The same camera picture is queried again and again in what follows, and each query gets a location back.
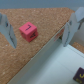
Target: dark object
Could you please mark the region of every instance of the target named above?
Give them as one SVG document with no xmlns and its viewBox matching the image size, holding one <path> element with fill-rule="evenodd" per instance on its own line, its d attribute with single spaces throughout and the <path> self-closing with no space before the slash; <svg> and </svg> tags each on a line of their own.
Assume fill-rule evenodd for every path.
<svg viewBox="0 0 84 84">
<path fill-rule="evenodd" d="M 73 79 L 80 84 L 84 84 L 84 69 L 80 67 Z"/>
</svg>

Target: red cube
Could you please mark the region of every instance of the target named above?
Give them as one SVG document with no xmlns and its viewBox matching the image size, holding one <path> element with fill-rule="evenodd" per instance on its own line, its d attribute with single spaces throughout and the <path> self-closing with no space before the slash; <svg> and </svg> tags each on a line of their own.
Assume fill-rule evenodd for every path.
<svg viewBox="0 0 84 84">
<path fill-rule="evenodd" d="M 30 22 L 27 22 L 19 28 L 21 35 L 28 42 L 32 41 L 38 36 L 37 27 Z"/>
</svg>

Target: cork surface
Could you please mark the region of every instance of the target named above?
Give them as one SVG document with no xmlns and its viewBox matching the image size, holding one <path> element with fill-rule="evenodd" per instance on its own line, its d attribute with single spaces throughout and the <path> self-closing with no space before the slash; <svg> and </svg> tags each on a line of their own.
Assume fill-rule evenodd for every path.
<svg viewBox="0 0 84 84">
<path fill-rule="evenodd" d="M 78 44 L 77 42 L 74 42 L 74 44 L 72 45 L 74 48 L 76 48 L 77 50 L 81 51 L 82 53 L 84 53 L 84 47 L 80 44 Z"/>
<path fill-rule="evenodd" d="M 26 63 L 56 34 L 69 20 L 72 10 L 68 8 L 0 9 L 13 26 L 17 48 L 13 49 L 0 33 L 0 84 L 7 84 Z M 28 43 L 19 32 L 26 22 L 37 26 L 38 37 Z"/>
</svg>

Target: small red box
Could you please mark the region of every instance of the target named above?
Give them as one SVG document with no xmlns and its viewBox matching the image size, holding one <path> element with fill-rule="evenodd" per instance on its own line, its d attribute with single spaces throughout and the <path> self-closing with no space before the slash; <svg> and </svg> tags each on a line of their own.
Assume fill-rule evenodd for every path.
<svg viewBox="0 0 84 84">
<path fill-rule="evenodd" d="M 28 42 L 32 41 L 38 36 L 37 27 L 30 22 L 27 22 L 19 28 L 21 35 Z"/>
</svg>

